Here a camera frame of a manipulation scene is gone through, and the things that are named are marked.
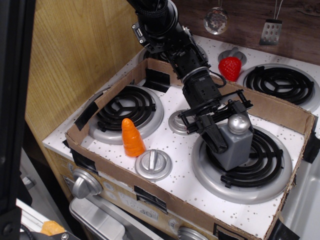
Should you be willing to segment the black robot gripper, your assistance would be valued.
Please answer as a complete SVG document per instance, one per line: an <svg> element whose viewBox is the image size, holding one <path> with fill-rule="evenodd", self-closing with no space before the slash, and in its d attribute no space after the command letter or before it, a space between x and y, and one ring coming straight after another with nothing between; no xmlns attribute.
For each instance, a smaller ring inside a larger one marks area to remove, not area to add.
<svg viewBox="0 0 320 240"><path fill-rule="evenodd" d="M228 145L216 123L227 119L232 114L248 118L249 130L254 128L247 113L252 107L242 90L222 95L220 86L214 83L207 68L197 68L182 78L182 93L190 106L181 112L181 118L188 133L201 133L207 146L216 154L222 154Z"/></svg>

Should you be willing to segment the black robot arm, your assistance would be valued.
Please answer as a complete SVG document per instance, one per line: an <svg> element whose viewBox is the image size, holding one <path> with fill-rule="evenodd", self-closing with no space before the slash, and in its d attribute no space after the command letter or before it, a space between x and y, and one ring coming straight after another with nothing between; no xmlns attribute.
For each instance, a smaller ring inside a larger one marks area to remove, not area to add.
<svg viewBox="0 0 320 240"><path fill-rule="evenodd" d="M135 9L137 25L134 30L140 44L151 54L165 55L177 78L183 84L182 92L190 106L181 112L189 134L201 135L207 146L222 154L228 149L217 123L234 114L245 114L252 107L241 90L235 91L239 100L230 100L221 108L223 98L210 76L210 65L200 51L187 27L180 25L178 10L170 0L130 0Z"/></svg>

